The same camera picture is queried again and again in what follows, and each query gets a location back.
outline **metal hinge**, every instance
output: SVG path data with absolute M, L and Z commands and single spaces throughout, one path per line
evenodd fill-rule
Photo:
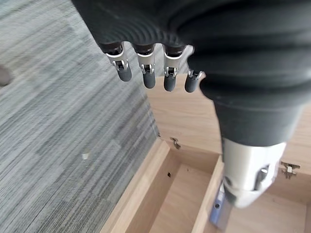
M 285 175 L 285 178 L 286 179 L 289 179 L 292 177 L 292 176 L 296 176 L 297 173 L 293 172 L 294 169 L 300 169 L 300 166 L 299 165 L 295 165 L 295 164 L 288 164 L 288 163 L 285 163 L 285 162 L 281 162 L 281 165 L 284 165 L 285 166 L 285 169 L 282 169 L 282 174 Z
M 175 146 L 175 148 L 179 150 L 181 148 L 181 145 L 178 144 L 178 139 L 174 137 L 171 137 L 170 139 L 173 141 L 173 145 Z

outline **floor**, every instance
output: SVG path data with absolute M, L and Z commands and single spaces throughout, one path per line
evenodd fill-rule
M 128 57 L 123 83 L 68 0 L 1 0 L 1 233 L 100 231 L 158 134 Z

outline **wooden board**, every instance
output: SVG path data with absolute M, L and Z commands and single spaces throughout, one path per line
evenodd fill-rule
M 311 175 L 300 173 L 288 180 L 279 170 L 267 192 L 306 205 L 311 202 Z
M 307 204 L 305 233 L 311 233 L 311 202 Z
M 232 209 L 225 233 L 303 233 L 306 206 L 263 194 L 245 209 Z
M 180 166 L 169 150 L 165 141 L 155 142 L 101 233 L 149 231 Z
M 197 219 L 191 233 L 216 233 L 217 229 L 208 221 L 212 205 L 219 190 L 219 185 L 223 177 L 224 164 L 221 156 L 213 171 L 212 177 L 206 189 Z
M 190 233 L 211 175 L 182 164 L 150 233 Z
M 185 145 L 176 149 L 172 141 L 167 142 L 171 147 L 170 153 L 178 157 L 181 163 L 212 174 L 216 166 L 219 154 Z
M 177 77 L 176 88 L 167 92 L 163 77 L 147 91 L 160 135 L 169 141 L 175 137 L 182 145 L 221 153 L 218 120 L 212 101 L 199 88 L 193 93 L 184 90 L 186 75 Z M 298 172 L 311 175 L 311 105 L 305 108 L 282 161 L 301 166 Z

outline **light wood panel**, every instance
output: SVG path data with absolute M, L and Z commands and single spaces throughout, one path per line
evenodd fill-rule
M 200 169 L 212 174 L 216 166 L 219 154 L 198 148 L 180 145 L 180 149 L 176 149 L 172 141 L 167 141 L 171 147 L 170 153 L 178 157 L 181 163 L 188 164 L 191 167 Z
M 225 233 L 303 233 L 306 206 L 263 194 L 245 209 L 232 209 Z
M 216 233 L 217 229 L 209 222 L 209 215 L 214 204 L 215 197 L 219 190 L 219 185 L 223 177 L 224 164 L 222 163 L 221 156 L 218 160 L 209 181 L 204 199 L 202 201 L 197 219 L 191 233 Z
M 218 120 L 212 101 L 199 88 L 193 93 L 184 90 L 186 75 L 177 77 L 176 88 L 167 92 L 163 77 L 147 95 L 161 137 L 178 138 L 179 143 L 202 150 L 221 153 Z M 311 175 L 311 105 L 305 108 L 293 138 L 288 143 L 282 161 L 301 166 L 298 172 Z
M 311 202 L 311 175 L 298 173 L 288 180 L 279 170 L 275 182 L 267 192 L 305 205 Z
M 307 204 L 305 233 L 311 233 L 311 202 Z
M 211 175 L 182 164 L 150 233 L 189 233 Z
M 180 166 L 157 141 L 124 192 L 102 233 L 148 232 Z

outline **open drawer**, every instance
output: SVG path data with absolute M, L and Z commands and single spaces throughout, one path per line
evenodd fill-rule
M 158 139 L 101 233 L 216 232 L 207 219 L 222 170 L 216 153 Z

